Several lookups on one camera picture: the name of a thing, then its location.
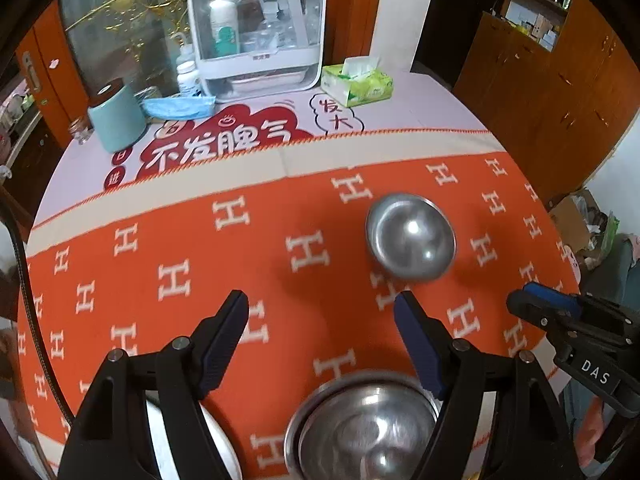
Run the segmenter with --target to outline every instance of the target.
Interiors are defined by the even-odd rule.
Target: light blue container
[[[98,97],[110,88],[105,86]],[[89,107],[87,113],[103,148],[109,153],[131,146],[146,130],[145,116],[128,85],[123,85],[105,102]]]

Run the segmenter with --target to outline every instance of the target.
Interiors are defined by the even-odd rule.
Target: black cable
[[[40,365],[44,371],[44,376],[47,378],[47,383],[49,383],[49,388],[51,389],[53,398],[56,399],[62,415],[64,415],[66,421],[71,425],[75,416],[71,412],[71,408],[66,402],[65,396],[62,394],[62,389],[60,389],[60,384],[58,384],[56,375],[53,372],[51,361],[49,360],[49,354],[47,354],[47,349],[45,348],[44,341],[42,339],[42,332],[40,331],[40,325],[36,315],[36,306],[33,303],[33,292],[31,291],[31,282],[29,280],[27,256],[24,253],[24,244],[20,237],[20,229],[18,229],[18,224],[15,221],[14,214],[2,199],[0,199],[0,221],[2,221],[8,229],[11,237],[11,243],[14,246],[15,261],[17,263],[18,277],[20,279],[20,291],[22,292],[24,309],[27,314],[31,337],[33,338],[33,343],[36,347]]]

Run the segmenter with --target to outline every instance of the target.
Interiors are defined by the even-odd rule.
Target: tablecloth
[[[407,287],[454,336],[504,355],[533,349],[556,391],[566,383],[542,332],[505,307],[531,280],[577,291],[559,235],[495,137],[430,78],[401,78],[390,101],[353,110],[317,89],[235,104],[155,124],[113,156],[97,140],[65,152],[28,242],[73,410],[111,348],[157,351],[233,288],[250,319],[206,406],[246,478],[286,474],[286,425],[320,384],[363,368],[414,373],[391,309]],[[368,208],[396,191],[429,198],[454,227],[455,261],[434,282],[390,280],[367,253]],[[26,399],[55,467],[69,427],[23,309],[18,325]],[[490,421],[488,399],[474,447]]]

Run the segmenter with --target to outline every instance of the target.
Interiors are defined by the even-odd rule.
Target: orange tablecloth
[[[514,162],[485,130],[371,130],[294,137],[143,175],[39,224],[31,281],[72,409],[111,348],[157,351],[239,288],[250,320],[207,407],[246,478],[285,474],[282,437],[312,390],[361,368],[413,373],[391,309],[407,284],[377,272],[364,237],[372,201],[395,191],[435,202],[456,233],[450,271],[411,286],[428,314],[483,351],[534,349],[551,375],[549,344],[507,313],[505,298],[530,280],[565,292],[577,285]],[[68,427],[22,310],[18,324],[27,401],[56,465]]]

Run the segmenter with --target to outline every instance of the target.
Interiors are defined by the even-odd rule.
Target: white bottle with green label
[[[213,0],[211,7],[211,31],[216,57],[238,53],[238,9],[233,0]]]

